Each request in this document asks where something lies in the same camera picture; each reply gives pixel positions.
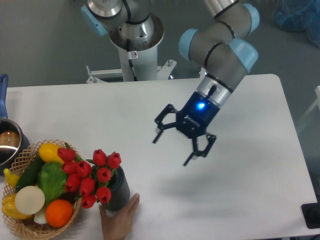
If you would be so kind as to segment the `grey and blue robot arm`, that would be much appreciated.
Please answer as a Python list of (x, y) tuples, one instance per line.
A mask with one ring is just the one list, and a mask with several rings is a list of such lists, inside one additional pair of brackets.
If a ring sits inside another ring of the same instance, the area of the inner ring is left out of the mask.
[[(207, 0), (214, 18), (206, 31), (188, 29), (180, 37), (179, 53), (205, 70), (205, 76), (181, 110), (168, 104), (155, 118), (157, 135), (175, 128), (192, 141), (190, 159), (206, 157), (216, 136), (207, 127), (258, 59), (245, 41), (260, 23), (258, 10), (237, 0)], [(161, 20), (145, 0), (89, 0), (81, 14), (100, 36), (117, 47), (123, 80), (157, 80), (158, 45), (164, 37)]]

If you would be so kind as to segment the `person's hand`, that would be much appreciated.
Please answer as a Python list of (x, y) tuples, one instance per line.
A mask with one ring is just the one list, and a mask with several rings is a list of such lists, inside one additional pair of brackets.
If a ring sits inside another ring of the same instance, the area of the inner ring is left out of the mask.
[(139, 203), (140, 195), (136, 193), (114, 216), (108, 216), (104, 207), (99, 206), (104, 240), (124, 240), (129, 235)]

